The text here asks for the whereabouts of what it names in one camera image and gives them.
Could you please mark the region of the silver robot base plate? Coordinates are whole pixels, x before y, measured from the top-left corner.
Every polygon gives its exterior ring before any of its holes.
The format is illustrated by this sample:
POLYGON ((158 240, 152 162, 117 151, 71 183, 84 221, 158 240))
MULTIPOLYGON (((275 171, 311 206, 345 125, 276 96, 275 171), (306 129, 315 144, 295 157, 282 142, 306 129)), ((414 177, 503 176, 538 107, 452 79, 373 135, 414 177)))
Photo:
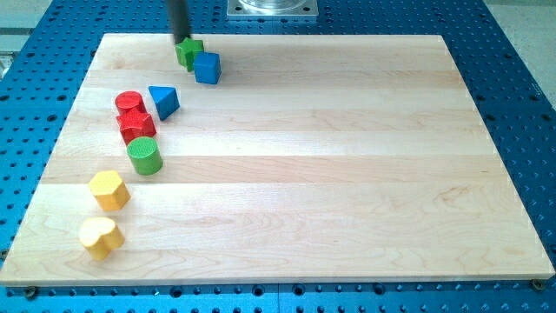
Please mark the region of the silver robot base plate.
POLYGON ((317 17, 317 0, 228 0, 228 17, 317 17))

